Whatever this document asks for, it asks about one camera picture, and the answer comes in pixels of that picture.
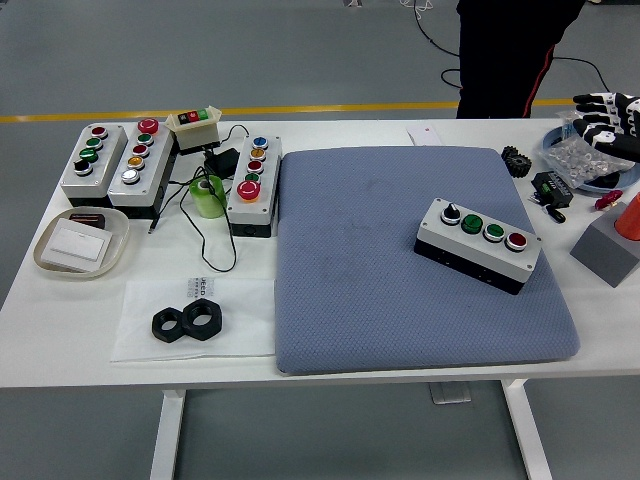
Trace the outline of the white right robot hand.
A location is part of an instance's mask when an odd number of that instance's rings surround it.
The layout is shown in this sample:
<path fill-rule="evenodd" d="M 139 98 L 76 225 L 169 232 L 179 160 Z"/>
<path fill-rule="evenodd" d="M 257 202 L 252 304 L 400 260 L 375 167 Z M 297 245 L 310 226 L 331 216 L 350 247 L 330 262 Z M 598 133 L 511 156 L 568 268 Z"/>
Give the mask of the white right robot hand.
<path fill-rule="evenodd" d="M 573 97 L 578 117 L 573 126 L 594 149 L 639 162 L 639 97 L 622 93 L 591 93 Z"/>

